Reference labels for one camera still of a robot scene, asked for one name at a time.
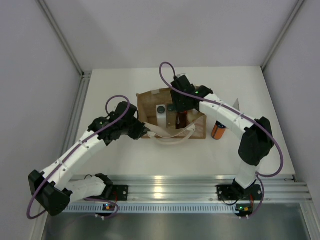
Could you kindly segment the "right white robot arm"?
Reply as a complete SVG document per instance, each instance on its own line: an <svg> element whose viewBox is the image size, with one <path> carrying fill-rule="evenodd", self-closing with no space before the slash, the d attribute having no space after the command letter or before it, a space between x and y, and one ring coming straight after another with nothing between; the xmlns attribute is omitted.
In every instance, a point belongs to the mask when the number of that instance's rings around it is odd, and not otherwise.
<svg viewBox="0 0 320 240"><path fill-rule="evenodd" d="M238 155L242 163L233 181L232 192L237 198L244 199L251 193L261 160L274 147L270 138L273 135L270 121L265 117L253 122L245 119L243 114L224 103L210 88L203 85L196 88L184 74L175 76L171 86L170 94L177 111L197 110L216 119L240 140Z"/></svg>

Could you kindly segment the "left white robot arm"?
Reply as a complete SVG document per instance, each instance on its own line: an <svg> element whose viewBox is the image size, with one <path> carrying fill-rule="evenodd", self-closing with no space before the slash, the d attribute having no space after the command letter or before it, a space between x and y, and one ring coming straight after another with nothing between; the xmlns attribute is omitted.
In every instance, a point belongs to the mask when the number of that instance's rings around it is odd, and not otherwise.
<svg viewBox="0 0 320 240"><path fill-rule="evenodd" d="M138 117L137 107L123 101L107 117L96 118L64 155L42 171L29 174L32 200L52 217L79 200L114 200L114 184L107 175L97 173L78 181L72 178L91 157L121 136L138 140L146 135L149 129Z"/></svg>

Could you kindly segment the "red sauce bottle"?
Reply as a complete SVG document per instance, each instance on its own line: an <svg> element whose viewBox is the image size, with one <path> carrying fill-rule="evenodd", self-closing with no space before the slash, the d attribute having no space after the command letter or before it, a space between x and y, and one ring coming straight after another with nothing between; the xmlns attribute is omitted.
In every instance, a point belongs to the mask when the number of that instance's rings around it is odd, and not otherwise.
<svg viewBox="0 0 320 240"><path fill-rule="evenodd" d="M176 129L183 129L187 126L187 111L177 112L176 115Z"/></svg>

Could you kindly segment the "orange blue bottle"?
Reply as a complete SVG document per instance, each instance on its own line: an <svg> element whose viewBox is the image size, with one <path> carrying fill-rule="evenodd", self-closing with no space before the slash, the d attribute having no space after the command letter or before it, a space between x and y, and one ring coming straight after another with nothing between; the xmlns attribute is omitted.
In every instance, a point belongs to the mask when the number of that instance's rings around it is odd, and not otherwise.
<svg viewBox="0 0 320 240"><path fill-rule="evenodd" d="M211 132L211 137L215 140L220 140L223 137L226 129L227 127L225 125L223 125L219 121L216 121L214 128Z"/></svg>

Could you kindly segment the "burlap canvas tote bag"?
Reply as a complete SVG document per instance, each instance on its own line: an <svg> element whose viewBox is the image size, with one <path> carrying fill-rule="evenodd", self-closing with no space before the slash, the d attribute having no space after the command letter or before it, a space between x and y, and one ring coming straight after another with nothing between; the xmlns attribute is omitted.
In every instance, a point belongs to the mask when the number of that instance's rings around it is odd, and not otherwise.
<svg viewBox="0 0 320 240"><path fill-rule="evenodd" d="M197 110L174 110L170 88L138 93L136 97L138 119L149 129L143 139L163 145L206 139L207 117Z"/></svg>

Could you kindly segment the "cream squeeze bottle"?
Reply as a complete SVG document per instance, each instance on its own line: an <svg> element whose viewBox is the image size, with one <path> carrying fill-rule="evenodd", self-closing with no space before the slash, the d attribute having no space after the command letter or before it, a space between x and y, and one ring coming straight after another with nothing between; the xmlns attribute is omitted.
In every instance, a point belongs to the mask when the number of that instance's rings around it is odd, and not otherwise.
<svg viewBox="0 0 320 240"><path fill-rule="evenodd" d="M192 109L187 112L187 121L189 122L189 124L191 124L197 121L202 116L203 114L201 112L197 111L196 109Z"/></svg>

